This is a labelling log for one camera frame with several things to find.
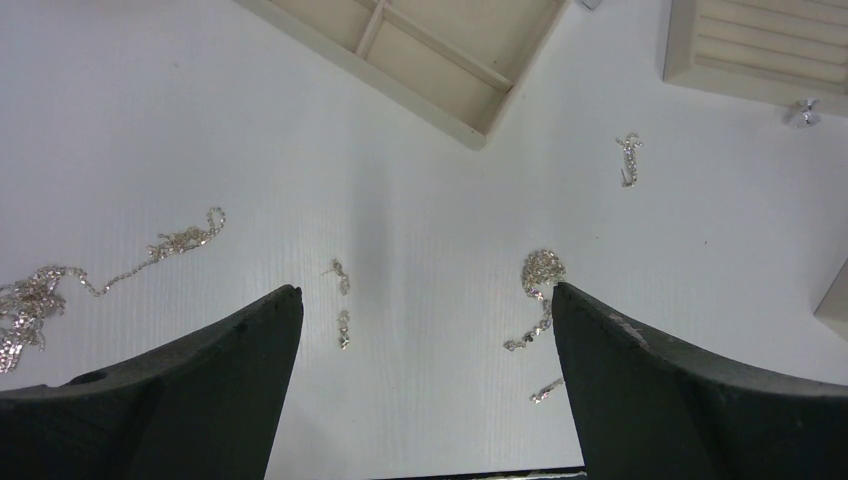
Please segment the beige compartment tray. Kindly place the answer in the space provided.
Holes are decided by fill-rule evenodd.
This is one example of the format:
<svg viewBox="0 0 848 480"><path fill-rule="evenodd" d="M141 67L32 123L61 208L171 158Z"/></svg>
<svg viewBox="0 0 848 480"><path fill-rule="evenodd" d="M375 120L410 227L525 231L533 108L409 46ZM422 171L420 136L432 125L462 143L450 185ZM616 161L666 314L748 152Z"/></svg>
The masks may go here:
<svg viewBox="0 0 848 480"><path fill-rule="evenodd" d="M244 1L471 150L517 99L567 1Z"/></svg>

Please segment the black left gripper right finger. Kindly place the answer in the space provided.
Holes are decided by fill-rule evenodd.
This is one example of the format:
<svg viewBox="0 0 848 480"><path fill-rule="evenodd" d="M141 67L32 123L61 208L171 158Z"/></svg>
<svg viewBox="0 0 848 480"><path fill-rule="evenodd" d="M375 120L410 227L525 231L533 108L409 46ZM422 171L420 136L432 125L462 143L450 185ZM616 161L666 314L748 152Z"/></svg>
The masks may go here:
<svg viewBox="0 0 848 480"><path fill-rule="evenodd" d="M561 283L553 332L592 479L843 479L847 389L710 352Z"/></svg>

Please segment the silver dangling earring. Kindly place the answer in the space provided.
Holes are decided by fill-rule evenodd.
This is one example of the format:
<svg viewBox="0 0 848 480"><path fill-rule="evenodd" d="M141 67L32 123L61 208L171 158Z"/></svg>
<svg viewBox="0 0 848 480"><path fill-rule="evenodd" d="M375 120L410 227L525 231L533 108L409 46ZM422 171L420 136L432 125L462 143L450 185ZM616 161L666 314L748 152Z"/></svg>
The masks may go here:
<svg viewBox="0 0 848 480"><path fill-rule="evenodd" d="M632 187L638 181L636 153L643 146L643 143L637 133L629 133L624 139L617 138L616 143L623 153L623 168L620 170L622 187Z"/></svg>

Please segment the beige ring roll tray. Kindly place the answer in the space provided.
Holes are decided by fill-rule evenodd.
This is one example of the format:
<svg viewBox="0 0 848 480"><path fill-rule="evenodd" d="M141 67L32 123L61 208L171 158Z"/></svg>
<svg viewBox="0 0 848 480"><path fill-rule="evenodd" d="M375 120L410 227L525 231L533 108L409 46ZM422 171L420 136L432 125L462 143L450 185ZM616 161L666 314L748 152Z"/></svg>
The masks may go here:
<svg viewBox="0 0 848 480"><path fill-rule="evenodd" d="M847 114L844 1L674 1L666 83Z"/></svg>

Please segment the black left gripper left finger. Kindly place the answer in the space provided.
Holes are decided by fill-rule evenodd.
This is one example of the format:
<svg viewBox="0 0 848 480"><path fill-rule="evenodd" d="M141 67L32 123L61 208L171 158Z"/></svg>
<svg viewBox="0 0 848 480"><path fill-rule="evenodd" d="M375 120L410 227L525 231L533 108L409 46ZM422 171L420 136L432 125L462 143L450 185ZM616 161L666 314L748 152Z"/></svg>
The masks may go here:
<svg viewBox="0 0 848 480"><path fill-rule="evenodd" d="M177 340L1 395L5 479L261 479L303 325L285 285Z"/></svg>

